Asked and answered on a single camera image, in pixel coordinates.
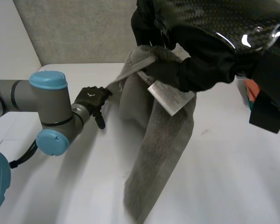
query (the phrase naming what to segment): gray fabric panel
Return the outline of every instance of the gray fabric panel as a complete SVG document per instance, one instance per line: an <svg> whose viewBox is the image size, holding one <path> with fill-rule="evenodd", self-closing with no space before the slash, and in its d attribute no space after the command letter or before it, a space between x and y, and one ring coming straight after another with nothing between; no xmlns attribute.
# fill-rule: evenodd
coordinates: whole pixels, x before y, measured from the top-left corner
<svg viewBox="0 0 280 224"><path fill-rule="evenodd" d="M14 0L42 65L124 62L136 0Z"/></svg>
<svg viewBox="0 0 280 224"><path fill-rule="evenodd" d="M124 197L126 209L139 224L144 223L188 144L196 105L195 97L173 117L163 109L147 91L146 78L131 69L142 69L151 56L181 61L163 48L138 47L128 55L118 78L107 86L113 93L112 100L119 103L121 118L134 120L146 129Z"/></svg>

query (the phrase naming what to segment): black gloved hand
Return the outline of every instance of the black gloved hand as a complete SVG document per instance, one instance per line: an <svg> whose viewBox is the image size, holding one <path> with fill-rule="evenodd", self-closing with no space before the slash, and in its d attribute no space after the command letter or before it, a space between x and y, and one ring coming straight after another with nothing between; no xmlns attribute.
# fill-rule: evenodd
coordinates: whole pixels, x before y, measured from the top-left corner
<svg viewBox="0 0 280 224"><path fill-rule="evenodd" d="M75 104L83 105L90 116L95 117L95 121L100 129L104 129L106 124L101 113L102 106L112 93L103 87L83 88L75 100Z"/></svg>
<svg viewBox="0 0 280 224"><path fill-rule="evenodd" d="M143 71L156 80L171 85L177 89L180 88L180 82L178 78L178 69L180 63L178 62L166 62L156 61L147 66Z"/></svg>

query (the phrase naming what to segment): white care label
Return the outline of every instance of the white care label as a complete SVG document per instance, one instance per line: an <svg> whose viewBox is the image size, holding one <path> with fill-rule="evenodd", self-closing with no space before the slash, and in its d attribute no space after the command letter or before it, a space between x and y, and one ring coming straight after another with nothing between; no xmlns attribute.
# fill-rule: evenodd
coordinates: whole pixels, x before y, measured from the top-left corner
<svg viewBox="0 0 280 224"><path fill-rule="evenodd" d="M192 91L181 92L160 81L156 81L147 90L171 116L175 115L195 96L195 93Z"/></svg>

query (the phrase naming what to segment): white tabletop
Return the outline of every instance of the white tabletop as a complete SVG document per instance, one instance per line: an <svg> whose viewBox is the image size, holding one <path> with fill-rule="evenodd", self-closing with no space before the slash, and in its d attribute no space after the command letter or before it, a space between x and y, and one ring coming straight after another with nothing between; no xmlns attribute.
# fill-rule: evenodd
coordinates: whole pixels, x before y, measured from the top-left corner
<svg viewBox="0 0 280 224"><path fill-rule="evenodd" d="M106 86L123 64L60 64L71 101L82 87ZM0 224L129 224L123 187L143 131L103 108L62 156L37 153L12 171ZM280 133L248 123L236 82L198 94L193 136L146 224L280 224ZM0 151L21 156L41 125L36 113L0 119Z"/></svg>

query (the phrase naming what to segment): gray towel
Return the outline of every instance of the gray towel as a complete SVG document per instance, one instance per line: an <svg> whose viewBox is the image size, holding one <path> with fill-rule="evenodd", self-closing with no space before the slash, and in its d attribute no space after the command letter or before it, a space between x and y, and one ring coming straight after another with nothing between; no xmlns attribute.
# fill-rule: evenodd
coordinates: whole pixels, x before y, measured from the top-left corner
<svg viewBox="0 0 280 224"><path fill-rule="evenodd" d="M161 47L140 46L132 51L118 78L108 85L119 103L122 119L133 119L146 129L140 152L126 181L124 203L139 224L156 203L193 131L196 97L170 116L148 92L154 82L137 71L155 60L181 60Z"/></svg>

